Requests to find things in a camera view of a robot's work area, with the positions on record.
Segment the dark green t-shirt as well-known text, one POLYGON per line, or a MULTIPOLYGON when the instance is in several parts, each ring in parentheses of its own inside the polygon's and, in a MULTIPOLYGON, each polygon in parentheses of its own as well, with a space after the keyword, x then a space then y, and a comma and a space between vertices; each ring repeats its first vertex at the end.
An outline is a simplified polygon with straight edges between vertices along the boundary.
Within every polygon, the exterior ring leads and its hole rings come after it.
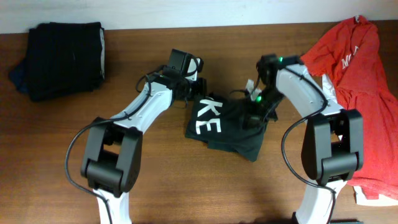
POLYGON ((257 161, 269 121, 251 124, 245 103, 213 94, 196 97, 185 137, 201 141, 209 149, 233 152, 251 162, 257 161))

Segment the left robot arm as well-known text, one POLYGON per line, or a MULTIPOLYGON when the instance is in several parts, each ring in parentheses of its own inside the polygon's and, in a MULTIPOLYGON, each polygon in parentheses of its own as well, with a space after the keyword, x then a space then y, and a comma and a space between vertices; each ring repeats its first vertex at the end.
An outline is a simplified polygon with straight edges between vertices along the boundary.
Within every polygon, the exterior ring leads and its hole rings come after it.
POLYGON ((197 75, 203 60, 192 55, 170 59, 144 75, 139 95, 110 119, 96 118, 88 132, 80 174, 98 201, 101 223, 130 223, 129 191, 141 168, 144 133, 176 100, 188 101, 205 92, 197 75))

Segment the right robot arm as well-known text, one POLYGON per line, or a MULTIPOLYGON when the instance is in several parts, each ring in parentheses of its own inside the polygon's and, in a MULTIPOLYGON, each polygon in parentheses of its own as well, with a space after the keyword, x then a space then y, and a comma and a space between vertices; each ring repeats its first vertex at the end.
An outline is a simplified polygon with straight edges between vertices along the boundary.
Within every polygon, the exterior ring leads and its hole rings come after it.
POLYGON ((364 164, 363 118, 331 100, 313 80, 298 56, 263 55, 256 64, 265 88, 248 91, 244 127, 253 128, 276 119, 275 109, 288 99, 301 115, 284 133, 281 153, 288 169, 306 189, 290 223, 332 223, 336 199, 347 181, 364 164), (301 161, 306 177, 298 175, 285 153, 288 134, 305 123, 301 161))

